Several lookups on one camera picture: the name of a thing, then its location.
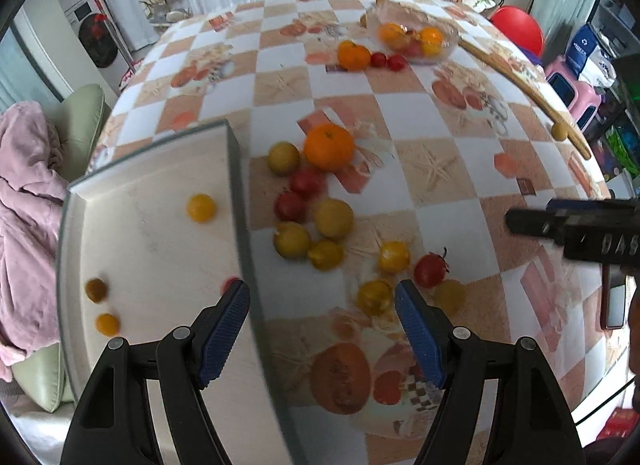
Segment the red tomato with stem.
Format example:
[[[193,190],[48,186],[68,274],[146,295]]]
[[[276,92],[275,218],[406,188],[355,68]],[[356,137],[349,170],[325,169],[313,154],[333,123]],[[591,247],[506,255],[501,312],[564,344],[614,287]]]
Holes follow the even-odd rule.
[[[421,257],[413,269],[413,278],[416,284],[424,289],[432,289],[442,283],[449,273],[446,261],[447,253],[447,248],[444,248],[441,254],[430,251]]]

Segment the yellow cherry tomato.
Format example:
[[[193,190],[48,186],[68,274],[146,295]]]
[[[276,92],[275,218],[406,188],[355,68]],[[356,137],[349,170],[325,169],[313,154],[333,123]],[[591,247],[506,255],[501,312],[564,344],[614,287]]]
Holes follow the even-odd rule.
[[[406,243],[389,241],[380,246],[378,252],[378,269],[387,274],[398,274],[408,268],[411,255]]]
[[[217,203],[207,194],[194,194],[186,203],[186,214],[196,223],[207,223],[215,218]]]

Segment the orange small tomato tray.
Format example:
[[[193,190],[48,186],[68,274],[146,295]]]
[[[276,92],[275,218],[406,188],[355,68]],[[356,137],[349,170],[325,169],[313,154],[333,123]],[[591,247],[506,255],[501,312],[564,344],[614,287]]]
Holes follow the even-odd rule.
[[[101,313],[94,321],[96,330],[105,337],[115,337],[120,332],[119,318],[111,313]]]

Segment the red cherry tomato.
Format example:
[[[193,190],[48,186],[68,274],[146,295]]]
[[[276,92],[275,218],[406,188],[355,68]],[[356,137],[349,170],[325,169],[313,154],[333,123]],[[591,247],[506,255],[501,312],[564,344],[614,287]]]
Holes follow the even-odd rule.
[[[394,73],[401,72],[408,66],[407,60],[400,54],[390,55],[386,62],[387,68]]]
[[[383,68],[387,65],[387,56],[382,52],[371,54],[370,65],[374,68]]]
[[[239,281],[239,277],[229,277],[226,281],[224,281],[220,288],[220,295],[223,296],[236,281]]]

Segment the pink blanket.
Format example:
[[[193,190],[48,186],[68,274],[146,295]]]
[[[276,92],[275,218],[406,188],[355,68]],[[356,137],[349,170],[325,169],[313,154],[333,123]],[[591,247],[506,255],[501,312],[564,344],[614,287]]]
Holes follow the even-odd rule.
[[[55,256],[67,182],[58,134],[39,103],[1,115],[1,379],[60,340]]]

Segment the white washing machine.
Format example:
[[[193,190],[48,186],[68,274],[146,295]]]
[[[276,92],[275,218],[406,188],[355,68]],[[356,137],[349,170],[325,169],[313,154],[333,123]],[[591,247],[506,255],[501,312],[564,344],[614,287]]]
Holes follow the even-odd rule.
[[[80,44],[120,95],[134,77],[134,59],[105,0],[58,0]]]

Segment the long wooden stick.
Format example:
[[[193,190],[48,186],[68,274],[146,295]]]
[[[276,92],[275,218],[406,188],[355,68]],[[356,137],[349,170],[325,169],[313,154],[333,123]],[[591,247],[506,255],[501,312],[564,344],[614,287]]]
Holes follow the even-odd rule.
[[[510,80],[512,84],[515,84],[521,92],[528,96],[529,99],[531,99],[549,117],[554,125],[560,125],[567,133],[567,139],[570,140],[570,143],[574,145],[578,153],[582,155],[583,159],[589,160],[592,157],[590,147],[584,135],[569,120],[567,120],[563,114],[558,110],[555,110],[555,108],[551,106],[546,99],[544,99],[544,96],[539,90],[529,87],[522,78],[518,77],[518,75],[513,72],[513,69],[506,64],[506,61],[498,61],[496,56],[492,56],[491,54],[480,50],[480,48],[475,47],[474,44],[463,38],[458,40],[458,45],[470,55],[473,55],[474,58],[477,58],[477,60],[487,64],[491,68],[495,69],[497,73],[506,77],[507,80]]]

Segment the pink plastic stool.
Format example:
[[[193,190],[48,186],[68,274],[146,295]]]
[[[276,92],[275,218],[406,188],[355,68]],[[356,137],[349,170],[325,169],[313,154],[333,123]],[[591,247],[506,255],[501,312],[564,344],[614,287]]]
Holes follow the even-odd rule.
[[[588,82],[579,80],[565,62],[563,55],[558,55],[545,69],[548,84],[559,95],[563,104],[570,111],[580,131],[584,131],[590,121],[596,117],[602,103],[602,96]]]

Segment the yellow plum small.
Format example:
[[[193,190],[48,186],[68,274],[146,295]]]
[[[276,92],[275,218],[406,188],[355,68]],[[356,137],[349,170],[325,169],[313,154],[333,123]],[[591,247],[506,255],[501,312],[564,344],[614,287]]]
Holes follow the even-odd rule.
[[[319,271],[331,271],[341,266],[344,257],[343,246],[327,239],[314,243],[307,251],[307,258],[311,266]]]

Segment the checkered fruit print tablecloth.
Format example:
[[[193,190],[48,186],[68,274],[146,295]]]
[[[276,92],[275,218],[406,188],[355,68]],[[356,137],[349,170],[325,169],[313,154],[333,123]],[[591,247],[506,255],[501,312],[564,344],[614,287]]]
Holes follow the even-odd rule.
[[[92,159],[101,167],[182,129],[230,122],[274,367],[309,464],[408,463],[433,418],[393,313],[356,306],[363,283],[384,280],[385,242],[406,243],[415,265],[447,248],[445,280],[466,290],[452,321],[490,341],[534,337],[570,405],[620,352],[599,325],[600,270],[503,222],[512,207],[604,197],[597,162],[554,141],[546,114],[464,50],[397,73],[337,72],[342,41],[369,41],[359,17],[371,2],[267,0],[172,26],[122,92]],[[355,139],[354,162],[322,192],[352,207],[355,225],[341,266],[322,272],[273,248],[286,181],[266,157],[325,122]]]

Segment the red tomato lower near orange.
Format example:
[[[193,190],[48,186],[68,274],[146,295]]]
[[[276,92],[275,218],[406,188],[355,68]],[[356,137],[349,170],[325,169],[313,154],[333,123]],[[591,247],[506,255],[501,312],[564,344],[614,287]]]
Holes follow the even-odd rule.
[[[281,193],[273,205],[274,214],[280,221],[304,223],[306,203],[294,192]]]

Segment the yellow cherry tomato on table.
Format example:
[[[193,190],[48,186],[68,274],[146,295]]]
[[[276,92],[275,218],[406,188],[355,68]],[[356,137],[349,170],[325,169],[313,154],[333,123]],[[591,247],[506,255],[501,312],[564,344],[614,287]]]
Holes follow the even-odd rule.
[[[411,255],[406,243],[389,241],[380,246],[378,252],[378,269],[387,274],[398,274],[408,268]]]

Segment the olive yellow plum fruit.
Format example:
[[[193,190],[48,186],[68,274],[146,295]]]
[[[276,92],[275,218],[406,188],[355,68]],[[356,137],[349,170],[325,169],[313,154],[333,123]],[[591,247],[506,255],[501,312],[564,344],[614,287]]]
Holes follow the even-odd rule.
[[[108,295],[108,286],[103,280],[96,277],[86,282],[85,293],[93,303],[102,303]]]

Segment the far orange near bowl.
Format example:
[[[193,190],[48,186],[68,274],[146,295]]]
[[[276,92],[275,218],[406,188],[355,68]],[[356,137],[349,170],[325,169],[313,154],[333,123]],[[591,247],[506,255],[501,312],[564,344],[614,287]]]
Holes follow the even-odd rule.
[[[361,72],[368,68],[371,62],[370,51],[350,40],[342,41],[338,45],[336,55],[338,65],[347,72]]]

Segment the yellow green plum beside orange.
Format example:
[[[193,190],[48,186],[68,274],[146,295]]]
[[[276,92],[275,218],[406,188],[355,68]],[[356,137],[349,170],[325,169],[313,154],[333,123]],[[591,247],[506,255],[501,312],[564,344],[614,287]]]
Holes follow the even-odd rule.
[[[268,168],[276,176],[285,177],[300,166],[298,148],[291,142],[278,142],[270,147],[267,156]]]

